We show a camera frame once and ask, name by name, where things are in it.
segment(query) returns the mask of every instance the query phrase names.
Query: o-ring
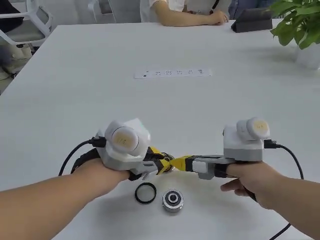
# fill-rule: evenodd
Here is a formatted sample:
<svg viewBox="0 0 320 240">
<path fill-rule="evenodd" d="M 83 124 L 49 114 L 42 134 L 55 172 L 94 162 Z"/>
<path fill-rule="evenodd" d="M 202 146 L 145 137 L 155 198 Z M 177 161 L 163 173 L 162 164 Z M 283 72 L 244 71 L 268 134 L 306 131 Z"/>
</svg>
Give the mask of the o-ring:
<svg viewBox="0 0 320 240">
<path fill-rule="evenodd" d="M 152 198 L 151 200 L 142 201 L 142 200 L 138 197 L 138 190 L 139 190 L 139 188 L 141 188 L 142 186 L 149 186 L 149 187 L 151 187 L 151 188 L 153 189 L 154 196 L 153 196 L 153 198 Z M 135 199 L 136 199 L 139 203 L 141 203 L 141 204 L 150 204 L 150 203 L 152 203 L 152 202 L 155 200 L 156 196 L 157 196 L 156 186 L 153 185 L 151 182 L 143 182 L 143 183 L 141 183 L 141 184 L 136 188 L 136 190 L 134 191 L 134 197 L 135 197 Z"/>
</svg>

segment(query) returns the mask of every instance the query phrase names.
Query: person's arm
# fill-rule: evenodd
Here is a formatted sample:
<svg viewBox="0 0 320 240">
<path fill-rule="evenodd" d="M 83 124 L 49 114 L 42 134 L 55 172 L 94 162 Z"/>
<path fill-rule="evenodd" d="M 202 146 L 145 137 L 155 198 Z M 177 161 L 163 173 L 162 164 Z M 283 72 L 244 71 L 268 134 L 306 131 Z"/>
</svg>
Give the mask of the person's arm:
<svg viewBox="0 0 320 240">
<path fill-rule="evenodd" d="M 174 11 L 169 8 L 165 0 L 156 1 L 152 8 L 159 22 L 168 27 L 189 27 L 199 25 L 222 25 L 228 21 L 228 17 L 222 11 L 216 11 L 211 15 L 190 14 Z"/>
<path fill-rule="evenodd" d="M 221 186 L 222 191 L 248 196 L 245 186 L 262 207 L 276 211 L 301 232 L 320 240 L 320 183 L 283 176 L 265 163 L 232 164 L 227 174 L 239 179 Z"/>
<path fill-rule="evenodd" d="M 71 175 L 0 192 L 0 239 L 50 240 L 86 204 L 128 177 L 94 159 Z"/>
</svg>

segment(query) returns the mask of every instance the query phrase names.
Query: power strip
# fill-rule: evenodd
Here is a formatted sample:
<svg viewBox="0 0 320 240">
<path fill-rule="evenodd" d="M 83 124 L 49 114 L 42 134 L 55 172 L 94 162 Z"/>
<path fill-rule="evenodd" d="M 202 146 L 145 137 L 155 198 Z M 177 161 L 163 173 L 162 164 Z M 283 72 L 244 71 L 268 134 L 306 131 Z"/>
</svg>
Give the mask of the power strip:
<svg viewBox="0 0 320 240">
<path fill-rule="evenodd" d="M 174 70 L 148 70 L 135 73 L 135 79 L 177 78 L 177 77 L 208 77 L 212 76 L 211 69 L 189 68 Z"/>
</svg>

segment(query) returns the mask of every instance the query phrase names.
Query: white pot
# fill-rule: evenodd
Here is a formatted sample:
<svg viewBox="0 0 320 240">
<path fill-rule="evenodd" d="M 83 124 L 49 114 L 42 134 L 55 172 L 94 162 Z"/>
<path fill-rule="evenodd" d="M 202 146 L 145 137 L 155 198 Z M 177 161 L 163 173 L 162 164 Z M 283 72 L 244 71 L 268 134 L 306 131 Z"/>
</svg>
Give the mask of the white pot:
<svg viewBox="0 0 320 240">
<path fill-rule="evenodd" d="M 320 70 L 320 44 L 311 44 L 301 50 L 297 49 L 296 63 L 313 70 Z"/>
</svg>

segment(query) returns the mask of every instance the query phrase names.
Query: silver bearing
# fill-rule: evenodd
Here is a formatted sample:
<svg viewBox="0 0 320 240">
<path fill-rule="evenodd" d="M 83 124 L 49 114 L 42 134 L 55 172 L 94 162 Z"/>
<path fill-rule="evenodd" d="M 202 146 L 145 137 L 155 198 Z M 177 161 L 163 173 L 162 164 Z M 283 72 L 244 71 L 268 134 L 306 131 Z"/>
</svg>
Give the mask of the silver bearing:
<svg viewBox="0 0 320 240">
<path fill-rule="evenodd" d="M 162 196 L 162 206 L 169 213 L 177 213 L 184 206 L 184 196 L 176 189 L 169 189 Z"/>
</svg>

